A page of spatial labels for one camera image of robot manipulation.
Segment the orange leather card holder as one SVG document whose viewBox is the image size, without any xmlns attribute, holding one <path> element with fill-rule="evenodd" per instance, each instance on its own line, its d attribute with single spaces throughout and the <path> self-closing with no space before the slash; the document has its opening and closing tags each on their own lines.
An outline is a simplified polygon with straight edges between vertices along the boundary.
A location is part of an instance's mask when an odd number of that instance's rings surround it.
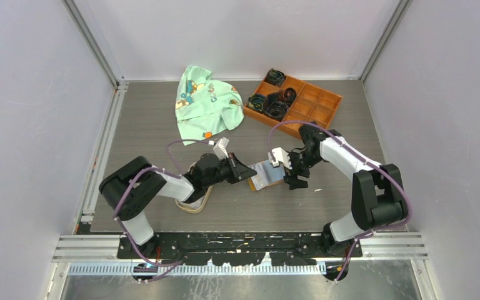
<svg viewBox="0 0 480 300">
<path fill-rule="evenodd" d="M 249 167 L 257 172 L 255 176 L 248 179 L 252 191 L 260 191 L 269 186 L 283 182 L 285 172 L 282 166 L 273 167 L 268 160 L 265 160 L 252 164 Z"/>
</svg>

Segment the beige oval card tray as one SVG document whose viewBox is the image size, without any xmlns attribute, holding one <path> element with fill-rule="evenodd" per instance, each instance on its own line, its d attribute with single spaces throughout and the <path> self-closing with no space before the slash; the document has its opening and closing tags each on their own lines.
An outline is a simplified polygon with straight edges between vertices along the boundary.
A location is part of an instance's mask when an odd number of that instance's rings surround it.
<svg viewBox="0 0 480 300">
<path fill-rule="evenodd" d="M 195 168 L 196 163 L 194 162 L 184 176 L 175 180 L 175 184 L 177 186 L 182 186 L 183 189 L 186 188 L 186 183 L 190 183 L 193 186 L 194 192 L 187 199 L 184 201 L 181 201 L 180 199 L 175 200 L 176 206 L 179 209 L 190 214 L 200 213 L 204 209 L 213 189 L 213 185 L 205 186 L 201 182 L 201 179 L 193 174 Z"/>
</svg>

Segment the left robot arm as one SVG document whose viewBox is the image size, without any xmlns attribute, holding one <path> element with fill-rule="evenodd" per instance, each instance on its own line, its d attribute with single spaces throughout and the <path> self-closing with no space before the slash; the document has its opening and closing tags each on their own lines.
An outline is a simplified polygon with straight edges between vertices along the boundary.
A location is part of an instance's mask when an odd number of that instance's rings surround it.
<svg viewBox="0 0 480 300">
<path fill-rule="evenodd" d="M 236 184 L 257 174 L 243 164 L 235 154 L 225 158 L 203 154 L 187 172 L 175 175 L 152 165 L 144 156 L 138 156 L 103 179 L 99 193 L 121 222 L 123 231 L 134 242 L 132 248 L 142 258 L 150 258 L 158 248 L 156 233 L 144 209 L 156 197 L 192 204 L 203 199 L 215 184 Z"/>
</svg>

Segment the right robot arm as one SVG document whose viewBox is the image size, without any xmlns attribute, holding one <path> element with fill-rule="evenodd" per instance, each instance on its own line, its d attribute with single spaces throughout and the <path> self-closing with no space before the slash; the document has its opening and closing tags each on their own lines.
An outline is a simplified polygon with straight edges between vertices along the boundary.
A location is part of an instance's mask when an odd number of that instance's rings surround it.
<svg viewBox="0 0 480 300">
<path fill-rule="evenodd" d="M 321 162 L 331 163 L 352 184 L 350 212 L 323 227 L 321 244 L 328 256 L 340 255 L 352 239 L 409 217 L 409 204 L 397 166 L 366 158 L 339 132 L 323 129 L 314 122 L 302 122 L 299 135 L 302 148 L 291 151 L 274 148 L 270 154 L 274 166 L 283 166 L 284 182 L 291 190 L 307 188 L 310 169 Z"/>
</svg>

